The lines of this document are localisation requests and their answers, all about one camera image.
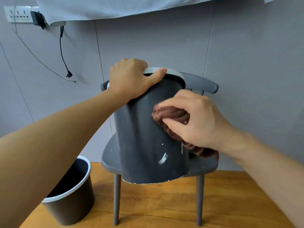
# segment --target white paint scratch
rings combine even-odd
[[[167,157],[168,157],[168,154],[167,153],[164,153],[164,156],[162,157],[162,159],[158,162],[158,164],[164,164],[165,161],[167,160]]]

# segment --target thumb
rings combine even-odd
[[[166,73],[167,73],[166,68],[159,68],[157,71],[155,71],[155,73],[147,77],[149,85],[152,86],[160,82]]]
[[[184,133],[186,131],[186,125],[177,122],[173,119],[164,118],[163,122],[172,130],[174,133],[179,135],[182,139],[184,139]]]

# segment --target white cloth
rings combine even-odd
[[[36,0],[51,26],[62,21],[119,18],[210,0]]]

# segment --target person's left hand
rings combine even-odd
[[[167,72],[167,69],[160,68],[154,74],[145,76],[142,72],[147,67],[147,62],[136,58],[122,59],[111,67],[109,90],[126,103],[139,97],[152,85],[161,81]]]

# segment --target gray chair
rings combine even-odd
[[[118,225],[121,186],[121,164],[116,134],[110,138],[101,156],[103,168],[114,174],[114,214],[113,225]],[[202,225],[203,194],[205,174],[216,170],[218,161],[215,157],[202,159],[198,156],[190,158],[190,171],[184,177],[196,176],[196,223]]]

